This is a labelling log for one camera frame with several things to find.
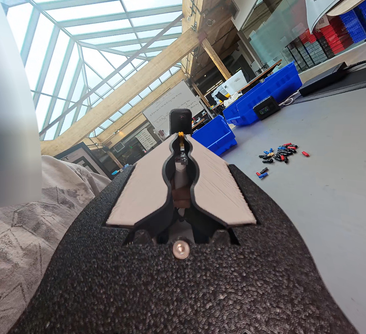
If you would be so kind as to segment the whiteboard on stand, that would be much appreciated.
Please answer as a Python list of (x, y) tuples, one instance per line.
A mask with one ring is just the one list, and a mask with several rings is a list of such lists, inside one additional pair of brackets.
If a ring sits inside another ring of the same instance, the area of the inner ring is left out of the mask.
[(157, 133), (162, 131), (161, 139), (170, 135), (169, 113), (173, 109), (189, 109), (193, 116), (204, 111), (204, 107), (184, 80), (150, 104), (142, 114)]

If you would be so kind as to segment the long blue plastic bin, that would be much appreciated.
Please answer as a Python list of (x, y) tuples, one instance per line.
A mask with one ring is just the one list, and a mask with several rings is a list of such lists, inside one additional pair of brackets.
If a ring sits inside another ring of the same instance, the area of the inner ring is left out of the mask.
[(248, 126), (259, 120), (253, 108), (266, 98), (272, 96), (277, 103), (282, 103), (302, 86), (295, 62), (284, 66), (257, 84), (230, 106), (223, 110), (228, 124)]

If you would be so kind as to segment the wooden top table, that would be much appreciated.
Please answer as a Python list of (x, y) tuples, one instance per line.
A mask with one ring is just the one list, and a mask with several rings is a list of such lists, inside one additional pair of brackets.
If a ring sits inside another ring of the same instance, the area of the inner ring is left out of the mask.
[(257, 84), (261, 83), (261, 80), (265, 80), (268, 76), (270, 76), (272, 74), (273, 70), (277, 66), (279, 66), (281, 64), (281, 62), (282, 62), (282, 59), (280, 59), (275, 64), (270, 66), (268, 69), (266, 69), (264, 72), (262, 72), (257, 77), (255, 77), (253, 80), (251, 80), (248, 84), (246, 84), (242, 89), (240, 89), (238, 91), (238, 93), (244, 94), (244, 93), (248, 92), (250, 89), (252, 89), (253, 87), (255, 87)]

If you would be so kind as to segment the pile of small connector pins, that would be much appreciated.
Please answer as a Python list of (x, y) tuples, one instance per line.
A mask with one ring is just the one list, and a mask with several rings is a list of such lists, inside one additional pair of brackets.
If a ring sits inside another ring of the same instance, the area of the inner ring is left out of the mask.
[[(270, 148), (269, 150), (263, 151), (262, 154), (258, 156), (260, 161), (263, 163), (263, 169), (256, 172), (259, 179), (263, 179), (268, 176), (269, 167), (275, 165), (276, 163), (288, 164), (289, 158), (292, 155), (297, 154), (299, 146), (292, 143), (280, 144), (277, 148)], [(269, 157), (268, 154), (274, 152), (274, 157)]]

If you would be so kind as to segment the black power adapter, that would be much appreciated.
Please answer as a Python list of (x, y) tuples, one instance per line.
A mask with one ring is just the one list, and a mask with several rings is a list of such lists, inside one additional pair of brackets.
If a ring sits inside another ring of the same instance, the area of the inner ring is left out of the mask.
[(336, 66), (306, 81), (300, 87), (299, 94), (305, 97), (319, 89), (341, 80), (346, 75), (346, 67), (347, 65), (345, 62), (339, 63)]

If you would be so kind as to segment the grey desk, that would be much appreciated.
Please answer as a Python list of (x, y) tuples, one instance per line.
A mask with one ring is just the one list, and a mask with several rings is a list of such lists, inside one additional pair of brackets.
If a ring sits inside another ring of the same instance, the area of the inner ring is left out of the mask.
[[(237, 130), (224, 156), (247, 175), (244, 194), (260, 226), (239, 230), (244, 251), (229, 258), (196, 333), (365, 333), (365, 89), (282, 110)], [(263, 169), (258, 156), (299, 146), (288, 164)]]

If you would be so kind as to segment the white plastic bags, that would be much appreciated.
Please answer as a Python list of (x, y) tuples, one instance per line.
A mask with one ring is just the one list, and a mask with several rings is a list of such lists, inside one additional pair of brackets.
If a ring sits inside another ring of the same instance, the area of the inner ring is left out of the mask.
[(235, 92), (233, 95), (231, 95), (229, 98), (227, 98), (226, 100), (224, 100), (224, 106), (228, 107), (230, 106), (233, 102), (235, 102), (237, 99), (239, 99), (243, 94), (241, 92)]

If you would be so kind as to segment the black charger with green display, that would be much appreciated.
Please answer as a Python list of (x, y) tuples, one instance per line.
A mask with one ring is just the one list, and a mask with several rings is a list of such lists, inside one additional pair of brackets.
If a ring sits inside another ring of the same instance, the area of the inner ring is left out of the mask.
[(281, 106), (277, 103), (273, 96), (265, 98), (253, 107), (255, 115), (260, 121), (265, 120), (266, 118), (272, 116), (280, 110)]

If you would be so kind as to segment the stack of clear storage boxes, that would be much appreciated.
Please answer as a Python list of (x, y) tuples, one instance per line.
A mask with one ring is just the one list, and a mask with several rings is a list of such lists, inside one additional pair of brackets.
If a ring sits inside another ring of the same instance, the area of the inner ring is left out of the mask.
[(213, 100), (215, 101), (215, 104), (219, 104), (220, 102), (223, 102), (223, 100), (220, 100), (217, 95), (222, 94), (225, 98), (227, 94), (233, 95), (234, 93), (240, 91), (242, 88), (244, 88), (248, 84), (247, 80), (245, 79), (245, 76), (243, 74), (243, 71), (240, 69), (238, 70), (234, 75), (232, 75), (228, 80), (226, 80), (223, 84), (220, 84), (217, 89), (215, 89), (211, 96)]

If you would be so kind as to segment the person's left hand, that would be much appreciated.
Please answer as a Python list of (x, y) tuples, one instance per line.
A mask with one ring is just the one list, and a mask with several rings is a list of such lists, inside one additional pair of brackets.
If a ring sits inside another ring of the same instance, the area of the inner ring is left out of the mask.
[(191, 206), (190, 187), (184, 186), (172, 190), (173, 205), (178, 209), (186, 209)]

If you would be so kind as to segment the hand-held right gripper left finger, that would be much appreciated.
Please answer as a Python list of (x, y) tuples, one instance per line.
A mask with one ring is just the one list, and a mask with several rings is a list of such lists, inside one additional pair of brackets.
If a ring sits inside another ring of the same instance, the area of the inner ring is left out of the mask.
[(107, 226), (138, 227), (160, 212), (172, 210), (171, 178), (175, 173), (171, 135), (137, 161), (120, 196), (106, 221)]

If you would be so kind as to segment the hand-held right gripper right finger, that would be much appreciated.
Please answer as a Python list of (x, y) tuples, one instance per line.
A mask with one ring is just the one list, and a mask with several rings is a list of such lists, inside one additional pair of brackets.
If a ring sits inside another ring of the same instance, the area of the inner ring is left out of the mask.
[(190, 189), (193, 206), (225, 227), (256, 224), (228, 163), (192, 136), (185, 139), (196, 171)]

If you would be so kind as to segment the small handwritten list board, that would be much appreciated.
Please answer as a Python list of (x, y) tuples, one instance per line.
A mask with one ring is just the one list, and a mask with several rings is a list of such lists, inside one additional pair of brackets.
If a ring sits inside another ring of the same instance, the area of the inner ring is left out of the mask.
[(140, 142), (145, 153), (157, 145), (157, 141), (147, 128), (143, 128), (137, 135), (135, 135), (135, 138)]

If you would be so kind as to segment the stacks of coloured storage bins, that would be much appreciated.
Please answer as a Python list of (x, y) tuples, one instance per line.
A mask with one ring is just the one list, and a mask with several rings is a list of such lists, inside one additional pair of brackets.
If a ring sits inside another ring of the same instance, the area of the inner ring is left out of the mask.
[(299, 73), (326, 62), (337, 55), (365, 43), (366, 2), (339, 16), (318, 24), (311, 34), (300, 34), (282, 50), (287, 62), (294, 62)]

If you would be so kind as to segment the wooden pillar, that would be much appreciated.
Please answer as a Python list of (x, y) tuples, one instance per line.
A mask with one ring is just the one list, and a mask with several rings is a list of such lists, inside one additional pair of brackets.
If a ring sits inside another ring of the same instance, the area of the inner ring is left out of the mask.
[(228, 80), (229, 78), (231, 78), (229, 70), (226, 68), (226, 66), (224, 65), (218, 54), (215, 52), (215, 50), (213, 49), (207, 38), (204, 38), (202, 40), (201, 45), (207, 52), (208, 56), (211, 58), (217, 69), (223, 75), (224, 79)]

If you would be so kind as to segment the white printed tag board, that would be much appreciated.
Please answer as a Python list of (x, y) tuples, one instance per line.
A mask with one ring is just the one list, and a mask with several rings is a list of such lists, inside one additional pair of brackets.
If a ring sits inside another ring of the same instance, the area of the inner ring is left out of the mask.
[(99, 159), (93, 155), (91, 150), (84, 142), (74, 145), (62, 153), (57, 154), (54, 156), (54, 158), (64, 162), (83, 166), (90, 172), (100, 174), (109, 178), (110, 180), (113, 179), (111, 172), (109, 172), (107, 168), (104, 167), (99, 161)]

